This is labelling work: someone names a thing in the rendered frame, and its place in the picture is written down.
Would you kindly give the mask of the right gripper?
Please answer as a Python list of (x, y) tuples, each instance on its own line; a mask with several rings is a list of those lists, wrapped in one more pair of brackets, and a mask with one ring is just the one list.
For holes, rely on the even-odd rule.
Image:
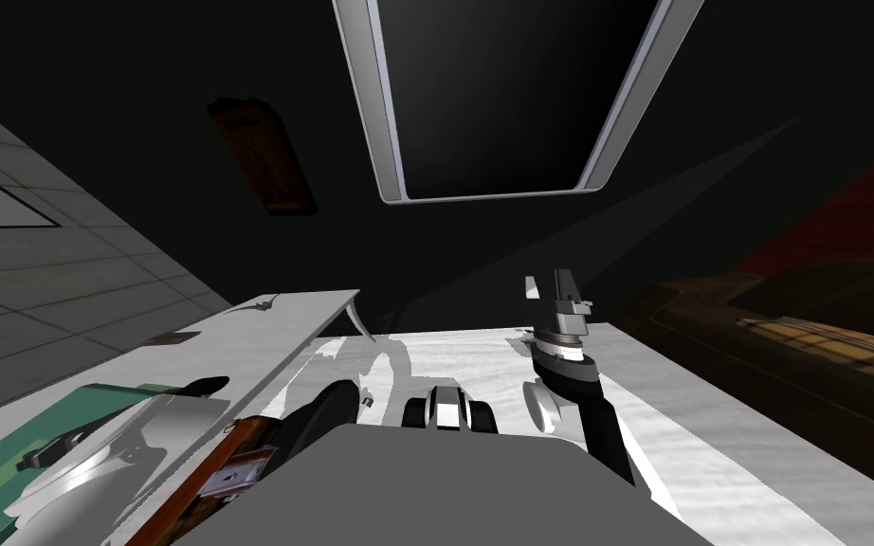
[(551, 331), (563, 336), (587, 336), (586, 316), (592, 303), (581, 300), (579, 287), (570, 269), (555, 270), (556, 299), (541, 298), (534, 276), (526, 276), (525, 298), (529, 301), (529, 320), (535, 331)]

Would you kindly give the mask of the silver curved metal object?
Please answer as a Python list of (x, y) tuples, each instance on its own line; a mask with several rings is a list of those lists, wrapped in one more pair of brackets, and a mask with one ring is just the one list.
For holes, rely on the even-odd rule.
[(164, 393), (65, 434), (57, 446), (32, 456), (43, 473), (4, 512), (22, 529), (81, 492), (84, 502), (120, 519), (218, 429), (229, 405)]

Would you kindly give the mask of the white framed window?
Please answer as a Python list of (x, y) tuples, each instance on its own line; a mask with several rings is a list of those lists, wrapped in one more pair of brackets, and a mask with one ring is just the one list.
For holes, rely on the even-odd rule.
[(605, 186), (704, 0), (331, 0), (388, 205)]

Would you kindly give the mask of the white desk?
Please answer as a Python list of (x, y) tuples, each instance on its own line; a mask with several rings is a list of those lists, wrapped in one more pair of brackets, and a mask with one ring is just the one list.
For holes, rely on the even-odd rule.
[(267, 295), (206, 318), (189, 327), (178, 344), (141, 346), (0, 407), (0, 440), (34, 412), (81, 386), (102, 384), (155, 393), (158, 386), (180, 387), (206, 376), (225, 376), (228, 384), (209, 398), (228, 400), (228, 415), (217, 430), (196, 443), (195, 452), (327, 324), (350, 312), (354, 298), (353, 290)]

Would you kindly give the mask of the dark brown sofa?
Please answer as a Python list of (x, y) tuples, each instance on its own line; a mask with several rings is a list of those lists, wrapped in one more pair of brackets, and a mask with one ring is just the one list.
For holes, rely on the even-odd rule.
[(659, 282), (611, 322), (874, 480), (874, 258)]

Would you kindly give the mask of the brown wall plaque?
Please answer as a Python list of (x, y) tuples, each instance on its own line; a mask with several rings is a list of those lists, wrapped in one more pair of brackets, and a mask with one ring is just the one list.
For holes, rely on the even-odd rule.
[(256, 97), (220, 97), (207, 111), (269, 215), (318, 213), (282, 118), (270, 105)]

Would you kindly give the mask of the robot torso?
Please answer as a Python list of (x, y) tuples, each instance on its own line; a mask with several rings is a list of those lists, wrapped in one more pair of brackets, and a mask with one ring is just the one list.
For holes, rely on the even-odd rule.
[(711, 546), (587, 447), (344, 424), (175, 546)]

